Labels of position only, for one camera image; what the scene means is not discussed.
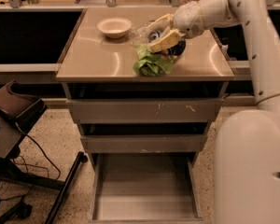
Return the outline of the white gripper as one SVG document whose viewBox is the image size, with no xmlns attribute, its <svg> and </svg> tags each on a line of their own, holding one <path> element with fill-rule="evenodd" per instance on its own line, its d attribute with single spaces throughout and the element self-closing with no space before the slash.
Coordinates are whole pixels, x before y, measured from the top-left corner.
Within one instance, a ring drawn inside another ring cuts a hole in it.
<svg viewBox="0 0 280 224">
<path fill-rule="evenodd" d="M 145 28 L 147 38 L 157 38 L 148 43 L 152 53 L 169 49 L 182 38 L 192 39 L 204 32 L 202 9 L 198 2 L 191 1 L 176 10 L 150 21 Z"/>
</svg>

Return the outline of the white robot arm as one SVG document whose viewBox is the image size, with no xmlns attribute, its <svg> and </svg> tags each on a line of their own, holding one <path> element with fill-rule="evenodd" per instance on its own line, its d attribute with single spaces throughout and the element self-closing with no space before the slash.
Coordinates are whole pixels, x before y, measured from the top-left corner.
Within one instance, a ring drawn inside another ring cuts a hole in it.
<svg viewBox="0 0 280 224">
<path fill-rule="evenodd" d="M 280 37 L 267 0 L 200 0 L 149 25 L 164 51 L 213 27 L 243 28 L 256 106 L 222 124 L 215 144 L 215 224 L 280 224 Z"/>
</svg>

